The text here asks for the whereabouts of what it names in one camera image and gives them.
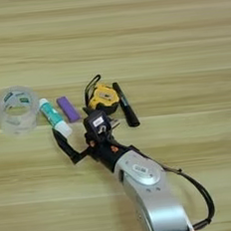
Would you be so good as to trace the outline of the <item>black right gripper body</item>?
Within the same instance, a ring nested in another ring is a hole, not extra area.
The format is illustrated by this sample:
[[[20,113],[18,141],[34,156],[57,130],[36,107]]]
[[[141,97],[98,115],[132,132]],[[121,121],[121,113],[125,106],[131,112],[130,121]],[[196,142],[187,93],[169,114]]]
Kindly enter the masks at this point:
[[[115,171],[117,161],[125,153],[130,150],[136,150],[133,145],[126,146],[116,141],[111,131],[101,133],[99,139],[96,139],[89,133],[86,133],[85,137],[86,143],[91,148],[90,156],[94,160],[100,161],[111,172]]]

